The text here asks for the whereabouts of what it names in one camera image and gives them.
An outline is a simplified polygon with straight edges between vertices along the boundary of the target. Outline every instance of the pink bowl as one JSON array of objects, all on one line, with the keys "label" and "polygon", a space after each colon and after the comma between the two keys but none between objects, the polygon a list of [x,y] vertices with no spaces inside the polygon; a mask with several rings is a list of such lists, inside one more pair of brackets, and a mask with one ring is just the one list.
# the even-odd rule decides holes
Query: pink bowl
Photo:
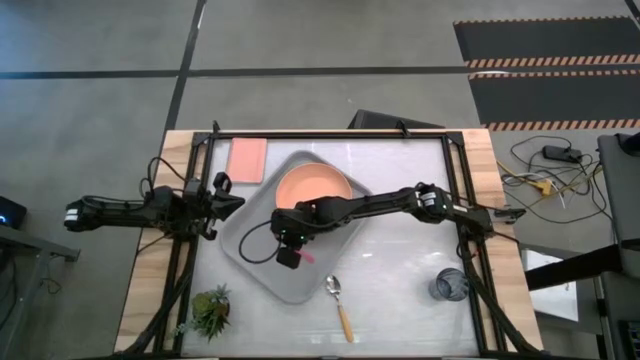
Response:
[{"label": "pink bowl", "polygon": [[333,166],[308,163],[291,169],[284,175],[276,190],[276,206],[293,209],[299,201],[323,196],[351,199],[352,191],[347,178]]}]

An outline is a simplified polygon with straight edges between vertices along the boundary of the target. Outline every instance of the succulent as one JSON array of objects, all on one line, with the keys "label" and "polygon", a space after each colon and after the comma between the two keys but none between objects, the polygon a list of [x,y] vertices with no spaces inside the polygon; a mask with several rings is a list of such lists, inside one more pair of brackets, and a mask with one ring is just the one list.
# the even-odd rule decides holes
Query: succulent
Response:
[{"label": "succulent", "polygon": [[225,325],[229,325],[230,303],[227,284],[218,287],[213,291],[197,294],[192,300],[193,319],[187,324],[181,324],[176,328],[175,334],[184,333],[189,329],[194,329],[202,336],[211,341],[214,336],[220,335]]}]

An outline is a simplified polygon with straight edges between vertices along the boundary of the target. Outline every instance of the spoon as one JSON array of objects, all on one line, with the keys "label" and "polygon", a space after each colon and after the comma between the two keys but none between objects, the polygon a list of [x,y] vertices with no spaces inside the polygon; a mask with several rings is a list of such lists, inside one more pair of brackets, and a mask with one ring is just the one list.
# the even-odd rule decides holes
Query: spoon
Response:
[{"label": "spoon", "polygon": [[340,282],[338,278],[329,275],[327,276],[327,290],[329,294],[333,295],[338,302],[338,313],[340,314],[340,322],[342,322],[342,328],[344,329],[344,337],[347,338],[347,341],[353,342],[353,332],[351,332],[351,325],[349,324],[349,319],[347,318],[347,313],[342,308],[342,303],[340,302]]}]

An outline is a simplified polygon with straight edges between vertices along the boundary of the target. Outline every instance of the gray tray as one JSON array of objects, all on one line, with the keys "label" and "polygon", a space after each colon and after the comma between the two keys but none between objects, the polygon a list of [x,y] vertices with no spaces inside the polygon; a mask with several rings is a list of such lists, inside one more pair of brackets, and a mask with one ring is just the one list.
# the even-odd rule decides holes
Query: gray tray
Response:
[{"label": "gray tray", "polygon": [[[291,154],[258,189],[256,194],[233,217],[227,220],[221,233],[224,253],[274,295],[289,304],[300,304],[311,298],[316,289],[324,283],[327,275],[331,273],[340,255],[355,237],[358,229],[366,222],[366,220],[354,221],[331,233],[316,236],[315,240],[310,241],[303,248],[313,255],[315,263],[309,264],[302,259],[300,266],[295,270],[278,264],[275,257],[264,264],[250,264],[242,260],[238,254],[240,240],[249,229],[271,218],[271,212],[276,208],[276,188],[280,179],[290,169],[311,162],[331,165],[308,151],[298,151]],[[353,189],[354,197],[371,195],[367,188],[348,175],[344,175]],[[269,230],[269,225],[265,225],[249,235],[244,242],[242,251],[249,259],[257,260],[271,255],[277,246],[278,242]]]}]

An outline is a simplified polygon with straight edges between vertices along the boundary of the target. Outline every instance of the wooden board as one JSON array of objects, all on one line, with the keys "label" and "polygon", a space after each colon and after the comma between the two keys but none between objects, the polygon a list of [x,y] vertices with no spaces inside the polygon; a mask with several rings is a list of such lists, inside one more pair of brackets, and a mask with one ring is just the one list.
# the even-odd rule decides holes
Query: wooden board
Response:
[{"label": "wooden board", "polygon": [[[272,131],[323,133],[336,131],[387,132],[388,130],[250,130],[247,132],[264,132],[267,134]],[[413,131],[462,131],[478,203],[492,207],[501,207],[506,203],[495,155],[493,153],[491,138],[487,130],[446,129]],[[165,138],[161,156],[171,163],[181,174],[186,172],[191,139],[194,132],[193,130],[169,131]],[[201,166],[198,165],[196,169],[199,171]],[[182,182],[171,173],[166,166],[160,165],[156,178],[156,186],[159,185],[170,185],[180,188]],[[496,230],[508,235],[514,235],[512,226],[496,225]],[[159,236],[160,233],[156,230],[144,230],[141,236],[140,247],[157,239]],[[522,335],[533,346],[542,349],[542,340],[540,339],[540,332],[531,304],[531,297],[529,296],[517,245],[510,240],[493,237],[487,242],[487,252],[500,306]],[[170,253],[171,241],[162,240],[158,244],[146,249],[137,257],[114,351],[124,350],[131,345],[158,309],[162,299]],[[177,316],[175,310],[174,308],[170,324],[175,324],[175,317]],[[489,348],[495,349],[495,339],[493,337],[490,316],[486,308],[484,308],[482,315]],[[169,337],[172,326],[174,325],[170,325],[168,328],[167,348],[170,348],[169,343],[171,339]]]}]

